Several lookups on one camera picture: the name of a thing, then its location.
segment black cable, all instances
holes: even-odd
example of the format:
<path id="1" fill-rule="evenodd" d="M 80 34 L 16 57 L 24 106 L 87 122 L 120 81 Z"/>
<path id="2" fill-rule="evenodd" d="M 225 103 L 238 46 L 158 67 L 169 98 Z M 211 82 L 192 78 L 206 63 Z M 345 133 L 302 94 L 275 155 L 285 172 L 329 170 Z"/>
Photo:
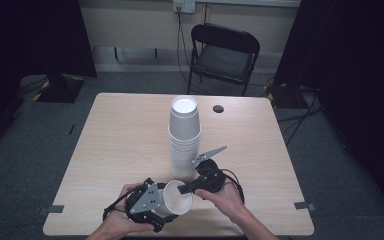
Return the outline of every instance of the black cable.
<path id="1" fill-rule="evenodd" d="M 186 77 L 183 75 L 183 71 L 182 71 L 182 69 L 181 69 L 181 67 L 180 67 L 180 57 L 179 57 L 180 40 L 179 40 L 179 38 L 180 38 L 180 32 L 182 32 L 182 38 L 183 38 L 183 28 L 182 28 L 182 21 L 180 20 L 180 11 L 179 11 L 178 8 L 177 8 L 177 16 L 178 16 L 178 18 L 179 18 L 179 27 L 178 27 L 178 30 L 177 30 L 177 66 L 179 67 L 179 71 L 180 71 L 180 74 L 182 75 L 183 80 L 184 80 L 184 81 L 186 82 L 186 84 L 187 84 L 187 83 L 188 83 L 188 80 L 187 80 Z M 188 67 L 189 67 L 189 69 L 190 69 L 189 61 L 188 61 L 188 58 L 187 58 L 187 56 L 186 56 L 186 46 L 185 46 L 185 40 L 184 40 L 184 38 L 183 38 L 183 47 L 184 47 L 183 49 L 184 49 L 184 52 L 185 52 L 186 62 L 187 62 Z M 199 91 L 201 91 L 201 92 L 199 92 L 199 91 L 196 91 L 196 90 L 192 90 L 192 89 L 191 89 L 191 91 L 193 91 L 193 92 L 197 92 L 197 93 L 202 94 L 202 95 L 214 95 L 213 93 L 211 93 L 211 92 L 209 92 L 209 91 L 207 91 L 207 90 L 204 90 L 204 89 L 202 89 L 202 88 L 200 88 L 200 87 L 198 87 L 198 86 L 195 86 L 195 85 L 193 85 L 193 84 L 191 84 L 191 86 L 194 87 L 194 88 L 197 88 Z"/>
<path id="2" fill-rule="evenodd" d="M 306 117 L 308 117 L 308 113 L 311 111 L 311 109 L 314 107 L 314 103 L 316 102 L 316 98 L 317 98 L 317 93 L 314 93 L 314 98 L 313 98 L 313 101 L 310 105 L 310 107 L 308 108 L 307 112 L 305 113 L 305 115 L 298 121 L 298 125 L 297 127 L 294 129 L 294 131 L 292 132 L 291 136 L 289 137 L 289 140 L 286 142 L 286 146 L 289 145 L 289 143 L 291 142 L 292 138 L 294 137 L 295 133 L 298 131 L 298 128 L 299 126 L 301 126 L 302 122 L 304 121 L 304 119 Z"/>
<path id="3" fill-rule="evenodd" d="M 220 169 L 221 171 L 227 171 L 227 172 L 230 172 L 235 178 L 236 178 L 236 182 L 239 184 L 239 179 L 238 177 L 232 172 L 230 171 L 229 169 Z"/>
<path id="4" fill-rule="evenodd" d="M 301 121 L 301 119 L 303 119 L 303 118 L 304 118 L 304 117 L 300 117 L 298 121 L 292 123 L 291 126 L 287 127 L 285 130 L 283 130 L 283 132 L 282 132 L 282 136 L 285 135 L 285 133 L 286 133 L 289 129 L 291 129 L 293 126 L 295 126 L 295 124 L 297 124 L 297 123 L 298 123 L 299 121 Z"/>
<path id="5" fill-rule="evenodd" d="M 284 119 L 280 119 L 280 120 L 277 120 L 278 123 L 281 123 L 281 122 L 288 122 L 288 121 L 293 121 L 293 120 L 297 120 L 297 119 L 301 119 L 305 116 L 312 116 L 318 112 L 320 112 L 322 110 L 322 107 L 319 107 L 317 110 L 314 110 L 310 113 L 308 113 L 307 115 L 302 115 L 302 116 L 294 116 L 294 117 L 289 117 L 289 118 L 284 118 Z"/>
<path id="6" fill-rule="evenodd" d="M 266 84 L 263 85 L 263 86 L 266 87 L 266 88 L 272 86 L 271 84 L 269 84 L 270 80 L 272 80 L 272 79 L 274 79 L 274 76 L 269 78 L 269 79 L 267 79 Z M 266 89 L 264 89 L 264 94 L 261 95 L 260 97 L 264 97 L 264 96 L 268 96 Z"/>
<path id="7" fill-rule="evenodd" d="M 248 83 L 249 86 L 258 86 L 258 87 L 266 87 L 264 84 L 256 84 L 256 83 Z"/>
<path id="8" fill-rule="evenodd" d="M 243 191 L 243 189 L 242 189 L 242 186 L 239 184 L 239 179 L 238 179 L 238 177 L 237 177 L 232 171 L 230 171 L 229 169 L 220 169 L 220 170 L 221 170 L 222 172 L 224 172 L 224 171 L 230 172 L 230 173 L 235 177 L 236 180 L 233 179 L 231 176 L 229 176 L 229 175 L 223 173 L 224 176 L 226 176 L 226 178 L 228 178 L 230 181 L 233 182 L 233 184 L 235 184 L 236 189 L 238 189 L 239 197 L 241 197 L 242 202 L 245 204 L 245 195 L 244 195 L 244 191 Z"/>
<path id="9" fill-rule="evenodd" d="M 130 194 L 132 194 L 133 192 L 137 191 L 137 190 L 140 190 L 143 188 L 143 185 L 140 185 L 140 186 L 137 186 L 133 189 L 131 189 L 130 191 L 127 191 L 125 194 L 123 194 L 121 197 L 119 197 L 113 204 L 111 204 L 110 206 L 108 206 L 107 208 L 104 209 L 104 213 L 102 214 L 102 221 L 104 221 L 108 214 L 112 211 L 112 210 L 117 210 L 117 211 L 123 211 L 121 209 L 116 209 L 115 208 L 115 205 L 117 205 L 117 203 L 119 203 L 121 200 L 123 200 L 124 198 L 126 198 L 127 196 L 129 196 Z"/>
<path id="10" fill-rule="evenodd" d="M 204 24 L 207 23 L 207 9 L 208 9 L 208 3 L 205 3 Z"/>

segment power cord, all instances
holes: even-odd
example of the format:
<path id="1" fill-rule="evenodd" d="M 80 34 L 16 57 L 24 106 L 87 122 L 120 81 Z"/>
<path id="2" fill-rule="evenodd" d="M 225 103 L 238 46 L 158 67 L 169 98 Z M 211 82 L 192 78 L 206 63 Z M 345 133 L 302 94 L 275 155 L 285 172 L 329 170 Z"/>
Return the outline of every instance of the power cord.
<path id="1" fill-rule="evenodd" d="M 230 181 L 232 181 L 235 184 L 236 188 L 238 189 L 239 197 L 242 199 L 242 202 L 245 204 L 244 191 L 242 189 L 241 184 L 239 183 L 239 179 L 236 176 L 236 174 L 233 173 L 232 171 L 230 171 L 229 169 L 220 169 L 220 170 L 223 172 L 223 174 L 226 176 L 226 178 L 228 178 Z M 235 177 L 235 179 L 233 179 L 231 176 L 229 176 L 226 173 L 224 173 L 225 171 L 229 172 L 230 174 L 232 174 Z"/>
<path id="2" fill-rule="evenodd" d="M 259 87 L 270 86 L 270 85 L 269 85 L 269 81 L 272 80 L 273 78 L 274 78 L 274 76 L 273 76 L 273 77 L 270 77 L 269 79 L 267 79 L 267 81 L 266 81 L 265 84 L 249 83 L 248 85 L 251 85 L 251 86 L 259 86 Z"/>
<path id="3" fill-rule="evenodd" d="M 301 116 L 299 118 L 299 120 L 295 123 L 293 123 L 291 126 L 289 126 L 287 129 L 285 129 L 282 133 L 282 135 L 284 135 L 289 129 L 291 129 L 294 125 L 298 124 L 296 126 L 296 128 L 294 129 L 294 131 L 292 132 L 291 136 L 289 137 L 288 141 L 286 142 L 286 146 L 289 145 L 289 143 L 291 142 L 292 138 L 294 137 L 295 133 L 298 131 L 298 128 L 301 126 L 302 122 L 304 121 L 305 118 L 307 118 L 308 116 L 310 116 L 310 112 L 311 110 L 314 108 L 314 104 L 316 102 L 316 99 L 317 99 L 317 93 L 314 93 L 314 97 L 313 97 L 313 101 L 311 102 L 311 105 L 310 107 L 308 108 L 307 112 Z"/>
<path id="4" fill-rule="evenodd" d="M 266 84 L 263 85 L 263 87 L 270 87 L 270 86 L 272 86 L 272 84 L 269 84 L 269 82 L 270 82 L 270 80 L 274 79 L 274 77 L 275 77 L 275 76 L 273 76 L 273 77 L 267 79 Z M 264 89 L 264 94 L 261 95 L 260 97 L 268 97 L 266 89 Z"/>
<path id="5" fill-rule="evenodd" d="M 313 101 L 315 101 L 317 99 L 317 96 L 319 94 L 319 91 L 315 90 L 315 89 L 299 89 L 299 91 L 300 92 L 312 92 L 312 93 L 315 93 L 316 95 L 314 95 L 315 99 L 313 99 Z M 309 113 L 305 113 L 304 115 L 287 117 L 287 118 L 284 118 L 284 119 L 277 120 L 277 122 L 281 123 L 281 122 L 288 122 L 288 121 L 298 120 L 298 119 L 301 119 L 303 117 L 312 116 L 312 115 L 314 115 L 314 114 L 316 114 L 316 113 L 318 113 L 318 112 L 320 112 L 322 110 L 323 110 L 323 108 L 320 106 L 316 110 L 314 110 L 312 112 L 309 112 Z"/>
<path id="6" fill-rule="evenodd" d="M 107 208 L 104 209 L 104 213 L 102 214 L 102 221 L 104 221 L 107 217 L 108 217 L 108 214 L 112 211 L 112 210 L 116 210 L 116 211 L 119 211 L 119 212 L 125 212 L 124 209 L 116 209 L 115 208 L 115 205 L 117 205 L 119 202 L 121 202 L 121 200 L 125 199 L 127 196 L 129 196 L 130 194 L 132 194 L 133 192 L 135 191 L 138 191 L 140 189 L 142 189 L 143 186 L 137 186 L 129 191 L 127 191 L 125 194 L 123 194 L 121 197 L 117 198 L 117 200 L 112 203 L 110 206 L 108 206 Z"/>
<path id="7" fill-rule="evenodd" d="M 186 53 L 186 44 L 185 44 L 185 38 L 184 38 L 184 35 L 183 35 L 183 27 L 182 27 L 182 21 L 181 21 L 181 18 L 180 18 L 180 8 L 179 7 L 176 7 L 177 9 L 177 16 L 178 16 L 178 20 L 179 20 L 179 27 L 178 27 L 178 30 L 177 30 L 177 66 L 179 67 L 179 71 L 180 71 L 180 74 L 182 75 L 182 78 L 183 80 L 186 82 L 186 84 L 188 84 L 188 80 L 186 79 L 186 77 L 183 75 L 183 71 L 180 67 L 180 56 L 179 56 L 179 51 L 180 51 L 180 33 L 182 34 L 182 40 L 183 40 L 183 51 L 184 51 L 184 54 L 185 54 L 185 58 L 186 58 L 186 63 L 188 64 L 188 67 L 190 69 L 190 64 L 189 64 L 189 60 L 188 60 L 188 57 L 187 57 L 187 53 Z M 213 93 L 207 91 L 207 90 L 204 90 L 194 84 L 191 84 L 192 87 L 198 89 L 198 90 L 193 90 L 191 89 L 192 92 L 196 92 L 196 93 L 199 93 L 201 95 L 214 95 Z"/>

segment white paper cup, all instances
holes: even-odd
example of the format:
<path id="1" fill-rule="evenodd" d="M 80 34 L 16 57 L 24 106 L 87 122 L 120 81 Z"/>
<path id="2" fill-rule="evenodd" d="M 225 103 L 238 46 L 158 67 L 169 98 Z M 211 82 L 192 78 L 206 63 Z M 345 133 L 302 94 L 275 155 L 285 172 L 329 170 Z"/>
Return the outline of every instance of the white paper cup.
<path id="1" fill-rule="evenodd" d="M 198 105 L 191 96 L 178 96 L 173 99 L 170 111 L 169 132 L 179 141 L 196 138 L 201 132 Z"/>
<path id="2" fill-rule="evenodd" d="M 183 215 L 192 207 L 192 193 L 181 194 L 178 186 L 185 185 L 183 182 L 173 180 L 159 191 L 161 206 L 156 211 L 168 215 Z"/>
<path id="3" fill-rule="evenodd" d="M 170 150 L 181 155 L 190 155 L 199 150 L 199 143 L 190 147 L 178 147 L 170 144 Z"/>
<path id="4" fill-rule="evenodd" d="M 171 134 L 171 132 L 170 132 L 170 125 L 168 126 L 168 134 L 170 136 L 170 141 L 172 141 L 174 143 L 177 143 L 177 144 L 189 144 L 189 143 L 192 143 L 192 142 L 199 141 L 199 138 L 201 136 L 201 126 L 199 126 L 199 129 L 200 129 L 200 131 L 198 132 L 198 134 L 194 138 L 191 138 L 191 139 L 188 139 L 188 140 L 180 140 L 180 139 L 175 138 Z"/>
<path id="5" fill-rule="evenodd" d="M 178 147 L 190 147 L 190 146 L 193 146 L 193 145 L 196 145 L 196 144 L 199 144 L 199 142 L 201 141 L 201 134 L 198 134 L 198 136 L 196 136 L 196 138 L 190 140 L 190 141 L 178 141 L 176 140 L 175 138 L 171 137 L 170 135 L 170 144 L 172 145 L 175 145 L 175 146 L 178 146 Z"/>
<path id="6" fill-rule="evenodd" d="M 170 154 L 170 157 L 173 163 L 181 163 L 181 162 L 191 163 L 193 160 L 195 160 L 198 157 L 198 152 L 195 152 L 194 154 L 187 155 L 187 156 L 182 156 L 172 152 Z"/>
<path id="7" fill-rule="evenodd" d="M 187 118 L 198 112 L 196 100 L 189 95 L 177 96 L 171 102 L 171 111 L 178 117 Z"/>
<path id="8" fill-rule="evenodd" d="M 181 167 L 173 167 L 171 168 L 171 175 L 174 179 L 182 181 L 182 182 L 190 182 L 195 178 L 196 171 L 194 168 L 181 168 Z"/>

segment finger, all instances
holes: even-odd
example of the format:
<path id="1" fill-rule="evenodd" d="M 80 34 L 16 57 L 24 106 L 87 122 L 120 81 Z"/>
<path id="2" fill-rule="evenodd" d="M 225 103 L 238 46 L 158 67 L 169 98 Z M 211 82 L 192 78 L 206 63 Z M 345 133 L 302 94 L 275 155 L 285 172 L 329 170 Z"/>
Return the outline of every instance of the finger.
<path id="1" fill-rule="evenodd" d="M 132 227 L 133 232 L 145 232 L 145 231 L 153 231 L 153 230 L 154 230 L 154 225 L 149 223 L 139 223 L 139 224 L 135 224 Z"/>
<path id="2" fill-rule="evenodd" d="M 210 193 L 209 191 L 207 190 L 204 190 L 204 189 L 197 189 L 195 190 L 195 195 L 197 195 L 198 197 L 200 198 L 203 198 L 203 199 L 206 199 L 206 200 L 209 200 L 211 202 L 215 202 L 217 200 L 217 196 L 213 193 Z"/>
<path id="3" fill-rule="evenodd" d="M 227 183 L 233 183 L 230 179 L 226 178 L 226 180 L 224 181 L 224 184 L 227 184 Z"/>
<path id="4" fill-rule="evenodd" d="M 234 188 L 234 189 L 237 189 L 235 184 L 229 180 L 229 182 L 225 182 L 224 185 L 223 185 L 223 188 L 222 189 L 229 189 L 229 188 Z"/>
<path id="5" fill-rule="evenodd" d="M 123 186 L 123 189 L 121 190 L 121 193 L 119 195 L 119 197 L 121 197 L 123 194 L 125 194 L 126 192 L 132 190 L 133 188 L 137 187 L 137 186 L 140 186 L 142 185 L 143 183 L 132 183 L 132 184 L 126 184 Z"/>

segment cup rim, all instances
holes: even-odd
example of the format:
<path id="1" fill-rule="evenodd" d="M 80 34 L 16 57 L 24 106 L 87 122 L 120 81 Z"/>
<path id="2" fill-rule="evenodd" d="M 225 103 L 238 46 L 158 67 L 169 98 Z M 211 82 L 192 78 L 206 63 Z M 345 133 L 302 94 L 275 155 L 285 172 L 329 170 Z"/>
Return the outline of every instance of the cup rim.
<path id="1" fill-rule="evenodd" d="M 191 112 L 188 112 L 188 113 L 181 113 L 181 112 L 178 112 L 174 109 L 173 105 L 176 101 L 178 100 L 181 100 L 181 99 L 189 99 L 189 100 L 192 100 L 194 103 L 195 103 L 195 108 L 191 111 Z M 192 117 L 193 115 L 195 115 L 197 112 L 198 112 L 198 102 L 196 101 L 195 98 L 189 96 L 189 95 L 179 95 L 177 97 L 175 97 L 172 101 L 171 101 L 171 112 L 176 116 L 176 117 L 179 117 L 179 118 L 189 118 L 189 117 Z"/>
<path id="2" fill-rule="evenodd" d="M 166 188 L 167 188 L 167 186 L 169 186 L 170 184 L 173 184 L 174 182 L 180 183 L 181 185 L 185 185 L 185 183 L 182 182 L 182 181 L 180 181 L 180 180 L 171 180 L 171 181 L 168 182 L 167 185 L 164 187 L 163 199 L 165 199 L 165 196 L 166 196 Z M 188 199 L 190 199 L 190 200 L 189 200 L 189 204 L 188 204 L 189 207 L 188 207 L 187 210 L 182 211 L 182 212 L 175 212 L 175 211 L 173 211 L 173 209 L 170 209 L 170 207 L 168 207 L 168 206 L 166 205 L 167 209 L 170 210 L 170 212 L 172 212 L 172 213 L 174 213 L 174 214 L 177 214 L 177 215 L 183 215 L 183 214 L 187 213 L 187 212 L 192 208 L 192 203 L 193 203 L 193 196 L 192 196 L 192 193 L 187 193 L 187 194 L 188 194 L 188 196 L 189 196 Z"/>
<path id="3" fill-rule="evenodd" d="M 169 134 L 170 138 L 173 138 L 173 140 L 175 140 L 175 141 L 177 141 L 179 143 L 193 142 L 194 140 L 196 140 L 198 137 L 201 136 L 201 132 L 202 132 L 201 124 L 199 124 L 199 132 L 198 132 L 198 134 L 194 138 L 191 138 L 191 139 L 188 139 L 188 140 L 180 140 L 180 139 L 174 137 L 173 134 L 171 134 L 171 132 L 170 132 L 170 124 L 168 125 L 167 130 L 168 130 L 168 134 Z"/>
<path id="4" fill-rule="evenodd" d="M 169 145 L 170 145 L 170 149 L 173 148 L 178 151 L 192 151 L 199 148 L 199 142 L 191 145 L 176 145 L 172 143 L 169 143 Z"/>
<path id="5" fill-rule="evenodd" d="M 189 161 L 192 163 L 192 161 L 196 160 L 196 157 L 194 157 L 195 154 L 191 154 L 191 155 L 185 155 L 185 156 L 180 156 L 180 155 L 176 155 L 176 154 L 171 154 L 170 155 L 170 158 L 172 161 Z"/>
<path id="6" fill-rule="evenodd" d="M 199 155 L 199 146 L 191 149 L 181 149 L 181 148 L 174 148 L 170 146 L 170 151 L 173 151 L 176 155 L 179 155 L 179 156 L 189 156 L 194 153 L 197 153 Z"/>
<path id="7" fill-rule="evenodd" d="M 186 167 L 182 167 L 182 166 L 174 166 L 174 167 L 172 167 L 172 172 L 175 172 L 175 173 L 177 173 L 177 174 L 188 174 L 188 175 L 191 175 L 192 173 L 195 173 L 196 172 L 196 170 L 195 170 L 195 168 L 192 168 L 192 169 L 190 169 L 190 168 L 186 168 Z"/>

